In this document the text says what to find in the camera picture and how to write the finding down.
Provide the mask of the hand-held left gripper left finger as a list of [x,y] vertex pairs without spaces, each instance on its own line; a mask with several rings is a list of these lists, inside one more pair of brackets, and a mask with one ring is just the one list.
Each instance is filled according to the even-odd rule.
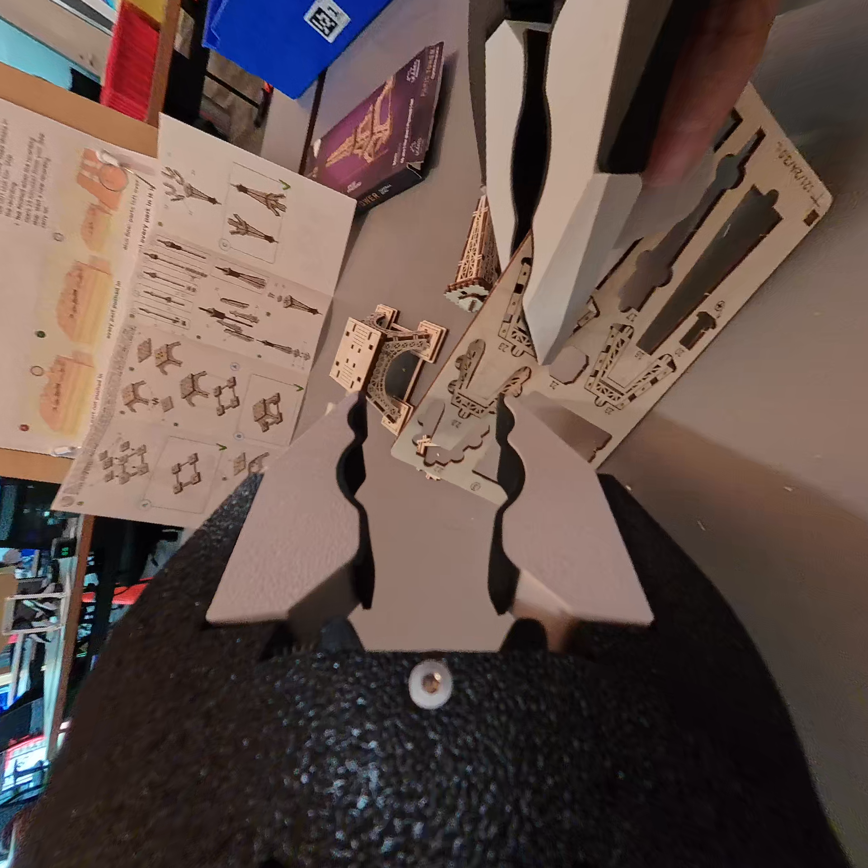
[[322,627],[370,609],[375,563],[366,479],[367,409],[351,392],[268,469],[207,612],[212,625]]

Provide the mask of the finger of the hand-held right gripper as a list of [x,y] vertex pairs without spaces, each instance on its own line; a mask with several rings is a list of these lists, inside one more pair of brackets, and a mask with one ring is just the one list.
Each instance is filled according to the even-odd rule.
[[550,31],[507,19],[485,44],[485,186],[503,267],[531,229],[547,170]]
[[525,319],[540,363],[570,337],[642,189],[641,174],[599,170],[607,82],[599,72],[599,7],[564,2],[551,29],[544,93],[547,170],[532,222]]

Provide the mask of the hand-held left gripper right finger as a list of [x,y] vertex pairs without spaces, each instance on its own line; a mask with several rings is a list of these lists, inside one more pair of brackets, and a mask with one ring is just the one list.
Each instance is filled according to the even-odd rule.
[[566,411],[500,396],[490,599],[512,616],[505,646],[568,647],[580,627],[649,627],[654,615],[599,476],[564,439]]

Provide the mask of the wooden puzzle part sheet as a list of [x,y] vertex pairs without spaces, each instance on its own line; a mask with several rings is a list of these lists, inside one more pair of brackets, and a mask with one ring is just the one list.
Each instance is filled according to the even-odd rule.
[[538,363],[522,300],[528,236],[392,447],[494,504],[498,398],[532,405],[598,468],[830,208],[830,193],[752,85],[714,145],[710,184],[603,274],[557,360]]

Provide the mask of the grey desk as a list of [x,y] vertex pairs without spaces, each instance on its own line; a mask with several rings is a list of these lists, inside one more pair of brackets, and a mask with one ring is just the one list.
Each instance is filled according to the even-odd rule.
[[[349,316],[469,320],[443,297],[478,197],[473,110],[497,2],[394,2],[312,94],[274,96],[261,154],[299,167],[416,51],[443,41],[434,162],[354,227],[299,430],[342,396],[329,378]],[[866,820],[866,2],[780,16],[757,90],[832,196],[828,214],[605,464],[747,626],[841,826]]]

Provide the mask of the purple puzzle box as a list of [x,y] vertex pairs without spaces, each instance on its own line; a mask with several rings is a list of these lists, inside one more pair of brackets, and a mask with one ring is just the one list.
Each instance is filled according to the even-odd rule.
[[428,45],[308,149],[305,176],[367,212],[416,186],[435,126],[443,42]]

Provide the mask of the wooden tower spire model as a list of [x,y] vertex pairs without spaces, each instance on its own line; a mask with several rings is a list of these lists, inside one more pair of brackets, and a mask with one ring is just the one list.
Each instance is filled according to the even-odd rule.
[[468,313],[480,311],[501,273],[491,207],[487,191],[482,188],[456,276],[443,295]]

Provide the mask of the wooden tower base model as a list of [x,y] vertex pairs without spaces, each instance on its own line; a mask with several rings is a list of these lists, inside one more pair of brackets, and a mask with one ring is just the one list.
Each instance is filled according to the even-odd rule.
[[449,333],[427,320],[405,328],[398,316],[396,308],[379,305],[363,320],[348,319],[330,372],[347,393],[363,393],[394,436],[413,413],[410,397],[422,366],[438,359]]

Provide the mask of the paper instruction sheet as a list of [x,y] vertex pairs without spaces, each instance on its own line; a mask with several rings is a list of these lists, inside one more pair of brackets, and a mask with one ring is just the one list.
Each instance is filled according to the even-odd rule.
[[194,528],[286,453],[353,202],[163,116],[101,402],[51,509]]

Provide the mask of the blue storage bin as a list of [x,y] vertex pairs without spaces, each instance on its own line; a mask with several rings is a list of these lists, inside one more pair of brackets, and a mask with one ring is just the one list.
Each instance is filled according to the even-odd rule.
[[204,47],[295,100],[389,1],[208,1]]

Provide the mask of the red storage bin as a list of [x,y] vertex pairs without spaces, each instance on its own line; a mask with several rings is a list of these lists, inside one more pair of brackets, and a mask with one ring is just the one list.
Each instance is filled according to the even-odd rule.
[[99,102],[146,122],[160,44],[161,22],[136,2],[116,7]]

